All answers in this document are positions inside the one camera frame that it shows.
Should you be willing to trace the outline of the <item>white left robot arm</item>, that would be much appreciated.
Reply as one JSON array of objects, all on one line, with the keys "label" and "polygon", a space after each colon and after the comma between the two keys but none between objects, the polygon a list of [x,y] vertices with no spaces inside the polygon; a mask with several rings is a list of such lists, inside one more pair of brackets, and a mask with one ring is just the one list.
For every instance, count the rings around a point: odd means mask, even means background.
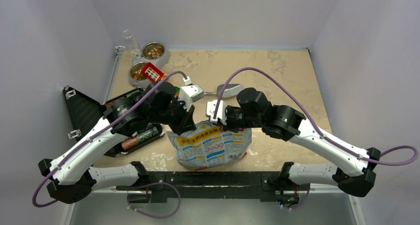
[{"label": "white left robot arm", "polygon": [[194,111],[191,98],[168,82],[152,83],[146,90],[133,90],[117,98],[76,145],[54,160],[39,162],[50,197],[72,204],[107,187],[145,188],[149,175],[140,162],[104,169],[94,167],[94,163],[153,123],[166,124],[176,134],[195,130]]}]

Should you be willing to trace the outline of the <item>silver metal scoop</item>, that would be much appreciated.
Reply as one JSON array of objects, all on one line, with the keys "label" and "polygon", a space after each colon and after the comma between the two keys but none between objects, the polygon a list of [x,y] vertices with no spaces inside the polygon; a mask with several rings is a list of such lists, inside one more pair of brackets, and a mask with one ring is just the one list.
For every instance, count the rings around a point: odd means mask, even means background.
[{"label": "silver metal scoop", "polygon": [[219,85],[215,92],[204,92],[205,96],[213,96],[213,95],[222,95],[222,99],[231,99],[236,97],[242,90],[244,90],[244,86],[242,84],[228,84],[224,91],[223,84]]}]

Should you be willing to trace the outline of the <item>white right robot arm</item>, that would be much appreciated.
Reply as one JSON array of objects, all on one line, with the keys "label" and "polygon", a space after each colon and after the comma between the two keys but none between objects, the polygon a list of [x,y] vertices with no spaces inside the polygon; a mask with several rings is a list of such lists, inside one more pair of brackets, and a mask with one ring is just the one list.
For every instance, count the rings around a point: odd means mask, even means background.
[{"label": "white right robot arm", "polygon": [[365,197],[373,188],[375,164],[365,159],[379,159],[378,149],[361,149],[346,143],[313,126],[298,110],[287,105],[273,105],[255,88],[242,90],[237,95],[237,102],[237,107],[224,106],[223,129],[260,128],[271,138],[305,147],[328,160],[326,164],[285,163],[278,175],[281,187],[326,184],[356,197]]}]

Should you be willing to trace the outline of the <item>colourful pet food bag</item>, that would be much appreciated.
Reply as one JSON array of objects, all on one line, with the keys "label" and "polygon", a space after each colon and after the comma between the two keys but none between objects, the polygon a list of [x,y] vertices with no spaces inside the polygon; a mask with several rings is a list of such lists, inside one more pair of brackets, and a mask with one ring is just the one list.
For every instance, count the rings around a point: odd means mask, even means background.
[{"label": "colourful pet food bag", "polygon": [[177,162],[189,170],[202,170],[242,159],[252,142],[252,130],[221,131],[219,126],[202,121],[196,130],[181,135],[169,131]]}]

